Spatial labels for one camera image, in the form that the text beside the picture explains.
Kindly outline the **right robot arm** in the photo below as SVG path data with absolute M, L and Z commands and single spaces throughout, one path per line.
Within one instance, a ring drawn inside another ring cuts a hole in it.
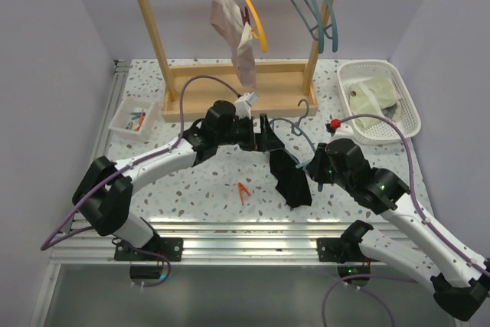
M 370 166 L 350 139 L 318 144 L 305 167 L 318 184 L 336 184 L 363 208 L 381 216 L 417 248 L 355 221 L 344 233 L 341 251 L 350 260 L 378 260 L 428 289 L 453 318 L 470 320 L 489 295 L 489 261 L 458 240 L 413 198 L 392 171 Z

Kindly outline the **black underwear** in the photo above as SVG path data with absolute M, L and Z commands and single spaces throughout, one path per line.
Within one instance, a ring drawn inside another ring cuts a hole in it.
M 276 150 L 269 154 L 269 169 L 277 180 L 275 189 L 285 199 L 291 208 L 312 205 L 312 195 L 306 174 L 301 168 L 296 157 L 286 150 Z

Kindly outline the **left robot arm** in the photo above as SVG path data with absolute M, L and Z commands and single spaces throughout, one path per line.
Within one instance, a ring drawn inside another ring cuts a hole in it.
M 237 103 L 218 100 L 204 118 L 158 149 L 118 162 L 105 156 L 95 159 L 72 202 L 100 236 L 118 237 L 130 244 L 139 258 L 151 260 L 159 250 L 157 235 L 147 221 L 131 212 L 132 196 L 160 178 L 200 165 L 221 146 L 274 152 L 284 144 L 266 115 L 260 116 L 260 131 L 255 132 L 250 113 L 239 114 Z

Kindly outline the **orange clothespin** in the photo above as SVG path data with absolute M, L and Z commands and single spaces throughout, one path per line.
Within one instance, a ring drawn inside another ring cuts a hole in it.
M 240 202 L 241 204 L 245 204 L 245 197 L 250 197 L 250 191 L 242 182 L 239 182 L 237 184 L 237 187 L 240 196 Z

